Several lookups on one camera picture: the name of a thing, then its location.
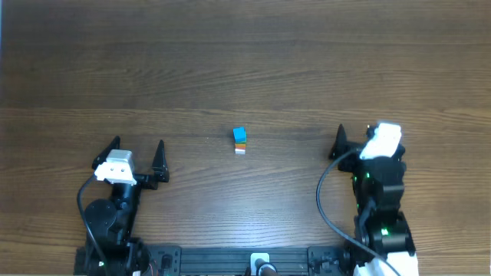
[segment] small block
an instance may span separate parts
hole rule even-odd
[[[243,126],[233,129],[233,137],[236,140],[236,142],[247,141],[246,129]]]

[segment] wooden table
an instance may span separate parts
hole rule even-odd
[[[420,273],[489,272],[490,1],[3,4],[0,273],[72,272],[75,196],[115,135],[139,172],[166,143],[171,181],[137,216],[147,243],[339,245],[315,187],[338,124],[361,142],[379,119],[404,130]],[[349,177],[323,199],[353,233]]]

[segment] gray cable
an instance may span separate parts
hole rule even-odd
[[[379,258],[383,263],[385,263],[390,269],[392,269],[392,271],[397,275],[397,276],[400,276],[399,272],[397,272],[397,270],[391,265],[389,264],[388,261],[385,260],[384,257],[382,257],[381,255],[379,255],[377,252],[369,249],[368,246],[366,245],[363,245],[361,244],[359,241],[355,240],[354,238],[350,237],[349,235],[345,234],[343,231],[341,231],[338,227],[336,227],[330,220],[329,218],[326,216],[326,214],[324,213],[324,210],[322,209],[322,205],[321,205],[321,187],[322,187],[322,183],[324,182],[324,179],[325,177],[333,170],[333,168],[335,168],[339,163],[340,161],[342,161],[344,158],[348,157],[349,155],[353,154],[353,153],[357,153],[359,151],[359,149],[352,149],[350,151],[348,151],[347,153],[339,156],[336,160],[334,160],[331,165],[328,166],[328,168],[324,171],[324,173],[322,174],[321,176],[321,179],[319,179],[319,184],[317,185],[317,192],[315,194],[315,199],[317,201],[317,207],[319,209],[319,212],[321,213],[321,216],[322,218],[324,219],[325,223],[327,223],[329,225],[329,227],[331,227],[331,229],[338,233],[338,235],[340,235],[341,237],[343,237],[344,239],[346,239],[347,241],[349,241],[351,244],[353,245],[356,245],[357,247],[359,247],[360,249],[362,249],[363,251],[366,251],[368,254],[370,255],[373,255],[375,258]]]

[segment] cable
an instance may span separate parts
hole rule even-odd
[[[106,272],[106,276],[110,276],[109,268],[107,267],[109,264],[107,263],[106,256],[102,252],[102,249],[99,247],[99,244],[97,243],[97,241],[94,238],[94,235],[92,234],[91,228],[87,223],[87,218],[85,217],[84,207],[82,206],[82,194],[84,193],[85,188],[87,188],[87,186],[91,184],[91,182],[94,181],[95,178],[96,176],[93,174],[89,179],[87,179],[87,181],[82,185],[82,187],[80,187],[80,190],[78,190],[78,194],[77,194],[78,211],[80,211],[80,216],[82,217],[82,221],[84,222],[85,228],[87,229],[89,238],[91,238],[92,245],[94,245],[95,251],[97,251],[99,258],[103,262],[102,266],[104,268],[104,271]]]
[[[347,241],[349,241],[350,243],[352,243],[353,245],[356,245],[357,247],[359,247],[360,249],[362,249],[363,251],[366,251],[368,254],[370,255],[373,255],[375,258],[379,258],[384,264],[386,264],[386,266],[388,266],[397,276],[400,276],[399,272],[397,272],[397,270],[391,265],[389,264],[388,261],[386,261],[384,259],[384,257],[382,257],[381,255],[379,255],[377,252],[369,249],[368,246],[366,245],[363,245],[361,244],[359,241],[355,240],[354,238],[350,237],[349,235],[345,234],[343,231],[341,231],[339,228],[337,228],[330,220],[329,218],[326,216],[326,214],[324,213],[324,210],[322,209],[322,205],[321,205],[321,187],[322,187],[322,183],[324,182],[324,179],[325,177],[330,173],[330,171],[333,170],[333,168],[335,168],[339,163],[340,161],[342,161],[344,158],[350,156],[351,154],[353,153],[356,153],[358,152],[359,149],[352,149],[350,151],[348,151],[347,153],[339,156],[336,160],[334,160],[331,165],[328,166],[328,168],[324,171],[324,173],[322,174],[321,178],[319,179],[319,184],[317,185],[317,192],[315,194],[315,199],[317,201],[317,207],[319,209],[319,212],[321,213],[321,216],[322,218],[324,219],[325,223],[327,223],[329,225],[329,227],[331,227],[331,229],[338,233],[338,235],[340,235],[341,237],[343,237],[344,239],[346,239]]]

